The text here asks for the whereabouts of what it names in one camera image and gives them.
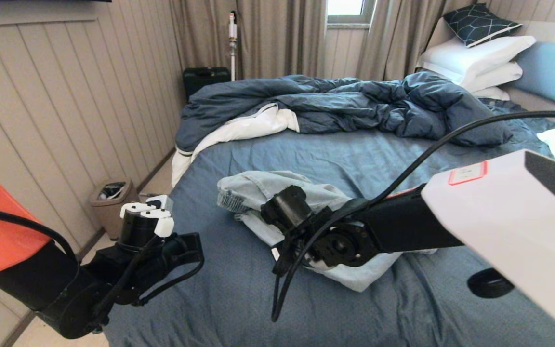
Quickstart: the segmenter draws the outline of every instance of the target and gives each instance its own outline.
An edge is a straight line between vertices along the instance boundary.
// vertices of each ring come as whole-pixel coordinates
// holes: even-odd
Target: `beige curtain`
[[[357,77],[396,80],[414,72],[441,16],[474,0],[377,0]]]
[[[230,67],[228,14],[237,11],[237,79],[324,75],[325,0],[171,0],[183,68]]]

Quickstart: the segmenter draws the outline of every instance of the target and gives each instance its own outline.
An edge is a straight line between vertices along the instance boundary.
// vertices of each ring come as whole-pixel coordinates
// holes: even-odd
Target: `floor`
[[[172,169],[170,160],[167,160],[160,171],[156,173],[148,184],[143,188],[143,193],[168,194],[172,190],[170,178]],[[95,255],[96,250],[111,246],[114,241],[103,235],[84,257],[83,263],[89,262]],[[108,341],[104,334],[88,334],[76,340],[66,340],[44,323],[40,318],[34,318],[27,329],[14,343],[13,347],[108,347]]]

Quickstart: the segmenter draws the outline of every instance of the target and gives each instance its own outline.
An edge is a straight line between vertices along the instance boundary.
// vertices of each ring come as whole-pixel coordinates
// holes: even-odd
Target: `wall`
[[[6,5],[0,20],[17,17]],[[185,98],[168,1],[73,6],[97,19],[0,25],[0,183],[78,252],[99,229],[95,185],[145,179],[174,147]],[[0,291],[0,344],[26,313]]]
[[[489,0],[487,3],[492,13],[500,18],[517,22],[555,22],[555,0]]]
[[[367,29],[328,29],[325,41],[327,79],[356,77],[357,65]]]
[[[555,22],[555,0],[483,0],[492,13],[518,22]],[[354,77],[367,29],[328,29],[325,72],[328,79]]]

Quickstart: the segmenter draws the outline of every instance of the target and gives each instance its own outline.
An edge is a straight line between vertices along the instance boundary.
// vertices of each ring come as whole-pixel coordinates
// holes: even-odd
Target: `blue bedsheet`
[[[549,127],[545,120],[515,120],[509,122],[513,138],[500,147],[446,145],[401,188],[523,147],[550,155],[534,135]],[[216,206],[218,180],[246,170],[290,170],[369,199],[431,143],[378,130],[305,135],[287,130],[206,149],[171,193],[176,231],[201,234],[205,267],[144,307],[115,305],[105,328],[110,345],[555,347],[555,321],[518,290],[499,299],[469,292],[468,277],[488,265],[465,246],[403,255],[361,294],[301,269],[280,319],[271,323],[273,257]]]

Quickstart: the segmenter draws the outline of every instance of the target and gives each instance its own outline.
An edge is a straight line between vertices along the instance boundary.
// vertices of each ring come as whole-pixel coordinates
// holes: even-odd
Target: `crumpled duvet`
[[[301,133],[378,128],[400,137],[438,140],[460,126],[493,116],[467,90],[429,72],[396,81],[303,75],[249,79],[205,86],[192,95],[181,114],[177,148],[191,153],[227,121],[254,114],[268,103],[295,112]],[[506,125],[494,123],[461,134],[453,142],[493,147],[509,138]]]

